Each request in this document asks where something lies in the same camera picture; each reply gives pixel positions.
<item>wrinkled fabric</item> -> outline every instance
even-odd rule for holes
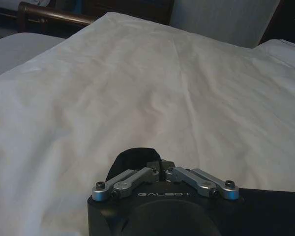
[[[257,47],[283,63],[295,68],[295,44],[286,40],[269,40]]]
[[[0,76],[0,236],[87,236],[92,187],[133,147],[295,191],[295,68],[107,14]]]

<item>bed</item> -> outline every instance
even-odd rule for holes
[[[17,33],[0,39],[0,74],[27,62],[64,41],[37,33]]]
[[[246,49],[108,13],[1,74],[0,235],[88,235],[94,183],[133,147],[295,191],[295,45]]]

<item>white duvet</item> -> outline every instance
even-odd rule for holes
[[[0,236],[87,236],[91,188],[132,147],[295,191],[295,67],[109,13],[2,74]]]

